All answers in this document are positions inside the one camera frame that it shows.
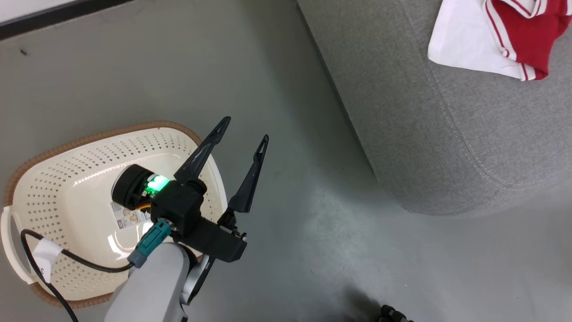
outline gray sofa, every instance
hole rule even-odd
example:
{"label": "gray sofa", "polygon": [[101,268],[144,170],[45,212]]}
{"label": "gray sofa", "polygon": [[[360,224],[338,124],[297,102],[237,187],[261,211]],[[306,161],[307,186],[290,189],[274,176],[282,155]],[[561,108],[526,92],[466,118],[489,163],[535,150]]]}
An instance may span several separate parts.
{"label": "gray sofa", "polygon": [[378,181],[407,210],[482,215],[572,164],[572,32],[542,81],[434,64],[440,0],[299,0]]}

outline gray floor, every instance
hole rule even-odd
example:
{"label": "gray floor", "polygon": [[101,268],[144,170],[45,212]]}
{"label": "gray floor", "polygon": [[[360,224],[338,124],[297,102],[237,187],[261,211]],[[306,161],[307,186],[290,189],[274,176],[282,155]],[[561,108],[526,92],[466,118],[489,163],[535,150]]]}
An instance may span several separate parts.
{"label": "gray floor", "polygon": [[[20,49],[28,52],[27,56]],[[566,191],[504,214],[409,214],[377,185],[288,0],[136,0],[0,42],[4,184],[68,140],[167,119],[206,135],[227,191],[271,143],[249,246],[216,263],[193,321],[365,320],[390,303],[417,322],[564,321],[572,308]],[[3,321],[63,321],[0,256]],[[101,321],[106,305],[78,310]]]}

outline sticker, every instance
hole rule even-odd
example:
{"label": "sticker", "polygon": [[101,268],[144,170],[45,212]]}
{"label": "sticker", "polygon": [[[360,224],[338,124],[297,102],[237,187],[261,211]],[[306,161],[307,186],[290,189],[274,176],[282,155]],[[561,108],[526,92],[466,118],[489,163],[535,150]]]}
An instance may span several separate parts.
{"label": "sticker", "polygon": [[113,201],[110,204],[111,209],[113,210],[113,214],[115,215],[117,227],[119,227],[120,230],[137,226],[140,223],[151,220],[151,214],[147,212],[143,212],[137,209],[129,210]]}
{"label": "sticker", "polygon": [[34,248],[32,256],[34,261],[38,265],[40,273],[43,275],[43,279],[46,283],[50,282],[51,279],[51,267],[54,265],[55,258],[62,252],[63,248],[59,247],[53,241],[42,238],[38,246]]}

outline basket rim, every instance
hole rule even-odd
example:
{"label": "basket rim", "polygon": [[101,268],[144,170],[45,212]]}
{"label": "basket rim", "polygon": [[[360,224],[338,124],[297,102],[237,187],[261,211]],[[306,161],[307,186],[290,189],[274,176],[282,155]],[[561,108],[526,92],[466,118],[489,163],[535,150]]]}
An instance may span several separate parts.
{"label": "basket rim", "polygon": [[[21,166],[19,166],[16,169],[16,171],[14,171],[12,176],[10,176],[10,179],[8,180],[8,183],[6,185],[6,189],[4,190],[4,203],[3,203],[3,205],[4,205],[4,207],[8,207],[8,206],[11,206],[13,204],[14,193],[16,191],[16,186],[18,185],[18,182],[20,181],[22,176],[26,173],[26,171],[28,171],[29,169],[31,169],[33,166],[35,166],[36,164],[38,164],[40,162],[48,160],[49,158],[52,158],[52,157],[59,155],[59,154],[62,154],[64,152],[68,152],[68,151],[75,149],[77,147],[84,146],[86,144],[93,143],[93,142],[96,142],[99,140],[107,139],[107,138],[110,138],[112,136],[117,136],[117,135],[122,135],[122,134],[126,134],[126,133],[141,131],[144,129],[162,128],[162,127],[172,128],[172,129],[176,129],[178,131],[181,131],[184,134],[186,134],[188,137],[190,137],[197,145],[201,144],[201,139],[191,129],[189,129],[188,127],[186,127],[184,125],[181,125],[179,123],[172,122],[172,121],[147,122],[147,123],[132,125],[128,128],[113,129],[110,131],[105,131],[105,132],[101,132],[98,134],[85,136],[84,138],[70,141],[66,144],[62,144],[61,146],[53,148],[53,149],[46,151],[44,153],[41,153],[41,154],[29,159],[28,161],[24,162],[24,164],[22,164]],[[43,301],[45,301],[48,304],[51,304],[55,307],[60,307],[60,308],[63,307],[62,304],[59,302],[59,300],[55,296],[53,296],[52,294],[50,294],[46,290],[44,290],[44,288],[39,284],[39,282],[32,283],[29,286],[32,289],[32,291],[34,292],[34,294],[36,294]],[[91,297],[91,298],[84,299],[84,300],[68,301],[68,303],[72,309],[86,308],[86,307],[90,307],[92,305],[97,305],[97,304],[101,304],[101,303],[109,301],[112,294],[113,294],[113,292],[103,294],[100,296],[96,296],[96,297]]]}

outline white cable label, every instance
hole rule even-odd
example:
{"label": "white cable label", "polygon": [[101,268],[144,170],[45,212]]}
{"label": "white cable label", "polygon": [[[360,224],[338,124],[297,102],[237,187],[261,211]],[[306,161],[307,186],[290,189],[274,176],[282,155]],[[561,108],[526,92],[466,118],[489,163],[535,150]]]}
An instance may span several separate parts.
{"label": "white cable label", "polygon": [[43,279],[46,280],[47,283],[50,282],[51,277],[51,266],[54,265],[55,258],[62,252],[63,248],[59,247],[53,241],[42,238],[38,246],[32,252],[32,256],[34,256],[34,260],[38,265],[39,271],[43,275]]}

